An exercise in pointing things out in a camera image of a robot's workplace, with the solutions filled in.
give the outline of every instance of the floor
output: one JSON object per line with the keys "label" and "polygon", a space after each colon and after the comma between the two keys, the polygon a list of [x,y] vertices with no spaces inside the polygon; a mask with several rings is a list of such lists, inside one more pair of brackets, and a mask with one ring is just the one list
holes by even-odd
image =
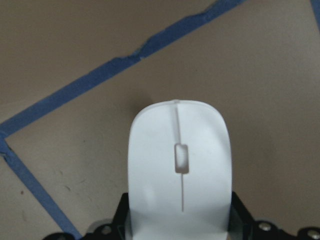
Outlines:
{"label": "floor", "polygon": [[[40,240],[61,231],[55,217],[80,235],[112,218],[128,191],[135,115],[172,99],[220,111],[233,190],[255,218],[292,234],[319,225],[320,34],[312,5],[246,0],[194,29],[199,17],[184,18],[204,16],[214,3],[0,3],[1,239]],[[169,26],[181,30],[176,41]],[[122,58],[104,65],[115,57]],[[49,214],[51,201],[61,213]]]}

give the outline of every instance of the metal screw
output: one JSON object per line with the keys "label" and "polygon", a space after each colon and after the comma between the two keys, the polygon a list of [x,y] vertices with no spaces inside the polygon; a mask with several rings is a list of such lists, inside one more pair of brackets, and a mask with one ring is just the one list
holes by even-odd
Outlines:
{"label": "metal screw", "polygon": [[308,236],[314,240],[319,240],[320,239],[320,233],[316,230],[309,230],[307,232]]}
{"label": "metal screw", "polygon": [[261,230],[263,230],[263,231],[268,232],[268,231],[271,230],[271,225],[270,225],[269,223],[267,223],[267,222],[261,222],[261,223],[259,224],[259,228],[260,228]]}
{"label": "metal screw", "polygon": [[102,228],[102,230],[101,230],[102,235],[108,235],[111,232],[112,232],[112,229],[109,226],[104,226],[104,228]]}
{"label": "metal screw", "polygon": [[66,240],[65,236],[61,235],[56,240]]}

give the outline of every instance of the black mount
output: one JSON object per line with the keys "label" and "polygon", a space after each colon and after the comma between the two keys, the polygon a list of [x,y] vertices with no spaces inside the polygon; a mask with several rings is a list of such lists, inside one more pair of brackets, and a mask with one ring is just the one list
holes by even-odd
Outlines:
{"label": "black mount", "polygon": [[[128,193],[124,193],[112,223],[99,226],[81,240],[125,240],[125,222],[129,211]],[[228,233],[232,240],[320,240],[319,227],[305,227],[290,235],[269,221],[256,221],[235,192],[232,193]],[[69,233],[54,233],[43,240],[75,240]]]}

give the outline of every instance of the white computer mouse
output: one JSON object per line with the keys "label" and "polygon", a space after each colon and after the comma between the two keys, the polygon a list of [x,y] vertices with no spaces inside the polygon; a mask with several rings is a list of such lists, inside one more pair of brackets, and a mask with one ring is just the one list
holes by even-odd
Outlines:
{"label": "white computer mouse", "polygon": [[128,193],[133,240],[225,240],[232,160],[220,113],[192,100],[143,109],[130,130]]}

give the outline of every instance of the computer mouse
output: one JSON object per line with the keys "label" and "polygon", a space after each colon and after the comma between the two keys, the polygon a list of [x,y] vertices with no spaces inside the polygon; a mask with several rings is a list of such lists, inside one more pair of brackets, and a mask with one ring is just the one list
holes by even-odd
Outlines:
{"label": "computer mouse", "polygon": [[143,109],[130,129],[128,195],[133,240],[225,240],[232,156],[221,114],[193,100]]}

